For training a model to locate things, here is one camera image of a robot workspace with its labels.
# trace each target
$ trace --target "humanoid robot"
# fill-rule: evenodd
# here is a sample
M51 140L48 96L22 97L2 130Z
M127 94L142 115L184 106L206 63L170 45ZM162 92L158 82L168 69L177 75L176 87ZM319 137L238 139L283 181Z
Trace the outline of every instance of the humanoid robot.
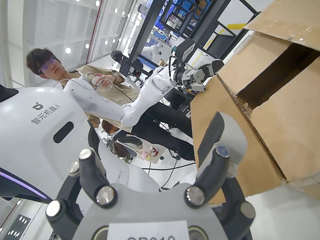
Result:
M0 86L0 196L50 203L47 218L63 240L106 239L111 223L179 220L186 220L191 239L241 239L255 211L234 178L247 141L233 118L213 118L198 151L195 184L161 192L145 171L107 150L83 112L133 126L173 87L205 91L202 83L221 61L185 69L183 59L193 45L182 46L176 66L155 70L138 98L124 106L100 97L85 77L68 81L64 92ZM207 202L221 187L232 212L218 220ZM164 212L167 204L172 208ZM152 215L146 208L151 205Z

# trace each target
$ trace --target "white ceiling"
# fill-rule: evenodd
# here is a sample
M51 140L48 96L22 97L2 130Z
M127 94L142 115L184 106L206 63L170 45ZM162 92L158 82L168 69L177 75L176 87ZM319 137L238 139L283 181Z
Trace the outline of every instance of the white ceiling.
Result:
M8 0L6 65L7 78L13 81L13 87L35 86L43 81L26 68L25 55L34 48L50 49L70 70L86 63L87 58L92 62L125 43L128 36L124 31L130 28L128 23L132 20L127 15L135 15L136 0L98 0L101 4L98 18L96 1ZM91 47L87 49L92 36Z

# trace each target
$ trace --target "brown hair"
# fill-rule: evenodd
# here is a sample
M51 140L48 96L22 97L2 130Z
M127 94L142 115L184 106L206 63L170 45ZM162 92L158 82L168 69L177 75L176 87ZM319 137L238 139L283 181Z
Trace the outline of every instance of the brown hair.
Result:
M41 65L48 61L54 54L46 48L35 48L26 56L26 66L36 75L42 74Z
M102 126L103 130L106 131L106 133L108 133L108 134L110 134L112 127L115 127L106 120L102 121L101 126Z
M117 143L116 141L113 142L112 148L113 148L113 152L122 158L129 156L129 152L125 149L125 147Z

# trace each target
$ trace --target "red stripe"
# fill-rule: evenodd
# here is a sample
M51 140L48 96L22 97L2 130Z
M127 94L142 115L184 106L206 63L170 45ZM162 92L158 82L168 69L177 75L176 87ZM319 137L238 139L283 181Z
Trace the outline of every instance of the red stripe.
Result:
M91 43L92 43L92 40L93 40L93 38L94 38L94 33L95 33L95 29L96 29L96 25L97 25L98 18L99 18L99 13L100 13L100 9L101 9L102 2L103 2L103 0L101 0L100 6L99 6L99 10L98 10L98 13L97 13L96 22L94 23L94 28L93 28L93 32L92 32L92 36L91 36L91 40L90 40L90 45L89 45L87 60L86 60L86 62L85 62L86 65L88 64L88 58L89 58L89 53L90 53L90 49L91 49Z
M9 215L7 216L7 218L5 219L5 221L2 223L2 225L0 226L0 228L3 227L3 225L5 224L5 222L7 221L7 219L9 218L9 216L11 215L11 213L14 211L14 209L15 209L16 206L17 206L17 205L15 205L15 206L12 208L11 212L9 213Z

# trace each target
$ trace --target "white label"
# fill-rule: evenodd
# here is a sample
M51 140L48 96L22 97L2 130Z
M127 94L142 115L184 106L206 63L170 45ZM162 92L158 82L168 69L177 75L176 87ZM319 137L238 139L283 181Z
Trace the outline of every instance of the white label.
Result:
M113 223L107 240L189 240L187 221Z

